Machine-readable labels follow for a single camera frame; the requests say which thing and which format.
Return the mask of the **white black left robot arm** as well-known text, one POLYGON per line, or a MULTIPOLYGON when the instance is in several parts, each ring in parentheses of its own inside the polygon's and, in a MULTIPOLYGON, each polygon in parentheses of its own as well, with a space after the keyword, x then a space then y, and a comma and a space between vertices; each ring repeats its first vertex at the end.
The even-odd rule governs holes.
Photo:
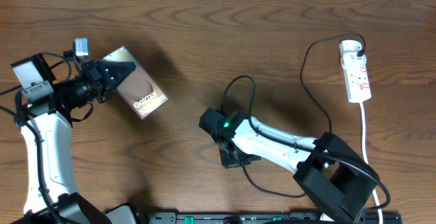
POLYGON ((57 82, 42 53, 12 63, 20 81, 11 115, 25 139, 29 187, 18 223, 142 223, 131 204, 102 212, 79 193, 72 163, 74 108, 107 101, 136 68, 131 61, 77 64, 78 76, 57 82))

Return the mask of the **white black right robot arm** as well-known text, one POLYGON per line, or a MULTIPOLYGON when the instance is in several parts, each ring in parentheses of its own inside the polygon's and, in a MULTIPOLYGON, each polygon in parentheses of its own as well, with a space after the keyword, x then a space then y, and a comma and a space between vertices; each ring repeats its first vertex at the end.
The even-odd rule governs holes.
POLYGON ((300 137, 269 127, 245 112, 209 108, 199 126, 218 145, 225 168, 267 159, 294 175, 309 199, 329 218, 355 223, 375 189, 378 174, 339 136, 300 137))

